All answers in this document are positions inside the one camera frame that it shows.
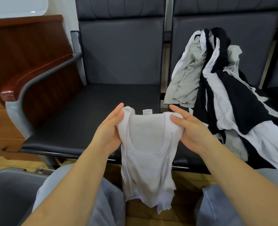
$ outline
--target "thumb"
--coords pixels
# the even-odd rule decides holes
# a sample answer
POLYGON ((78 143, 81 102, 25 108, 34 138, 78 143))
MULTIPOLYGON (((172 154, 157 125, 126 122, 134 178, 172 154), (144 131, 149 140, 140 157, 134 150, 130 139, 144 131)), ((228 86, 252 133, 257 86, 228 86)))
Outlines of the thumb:
POLYGON ((117 125, 123 119, 123 116, 124 116, 124 112, 121 111, 117 116, 113 117, 106 124, 108 126, 115 126, 115 125, 117 125))
POLYGON ((170 119, 171 119, 172 122, 174 122, 175 124, 177 124, 177 125, 179 125, 179 126, 181 126, 183 128, 188 128, 190 126, 190 121, 185 120, 183 118, 171 115, 170 119))

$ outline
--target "white label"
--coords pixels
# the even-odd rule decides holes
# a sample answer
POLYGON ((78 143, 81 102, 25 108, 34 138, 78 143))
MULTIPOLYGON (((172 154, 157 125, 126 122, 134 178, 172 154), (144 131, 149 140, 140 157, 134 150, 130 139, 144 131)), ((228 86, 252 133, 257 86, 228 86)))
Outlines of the white label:
POLYGON ((145 109, 145 110, 142 110, 143 111, 143 115, 150 115, 153 113, 153 110, 152 109, 145 109))

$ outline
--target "wooden floor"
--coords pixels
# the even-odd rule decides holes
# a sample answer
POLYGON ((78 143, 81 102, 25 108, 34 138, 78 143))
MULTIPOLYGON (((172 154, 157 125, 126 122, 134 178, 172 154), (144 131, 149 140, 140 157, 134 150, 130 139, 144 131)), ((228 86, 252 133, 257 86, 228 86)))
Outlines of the wooden floor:
MULTIPOLYGON (((0 170, 6 167, 19 167, 34 172, 45 167, 42 162, 7 160, 0 157, 0 170)), ((122 178, 119 165, 107 164, 104 177, 121 187, 122 178)), ((194 207, 202 195, 201 188, 214 184, 211 175, 172 171, 177 190, 172 200, 172 208, 157 213, 156 207, 149 208, 140 200, 134 199, 126 203, 126 226, 191 226, 195 225, 194 207)))

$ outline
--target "person's left arm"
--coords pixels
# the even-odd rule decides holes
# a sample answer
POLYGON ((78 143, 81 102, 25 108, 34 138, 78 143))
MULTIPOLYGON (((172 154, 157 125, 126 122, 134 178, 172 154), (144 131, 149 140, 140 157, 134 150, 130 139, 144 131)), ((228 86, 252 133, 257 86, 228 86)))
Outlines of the person's left arm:
POLYGON ((122 108, 123 103, 102 122, 75 165, 22 226, 87 224, 107 159, 121 143, 115 125, 123 118, 122 108))

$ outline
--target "white tank top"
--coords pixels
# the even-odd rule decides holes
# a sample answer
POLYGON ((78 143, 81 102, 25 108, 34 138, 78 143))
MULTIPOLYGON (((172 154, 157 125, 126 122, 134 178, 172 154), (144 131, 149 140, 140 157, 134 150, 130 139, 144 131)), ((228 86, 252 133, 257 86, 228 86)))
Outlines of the white tank top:
POLYGON ((178 113, 136 115, 124 107, 123 120, 117 125, 122 141, 123 192, 125 201, 140 198, 157 211, 171 208, 175 183, 171 168, 183 128, 170 120, 178 113))

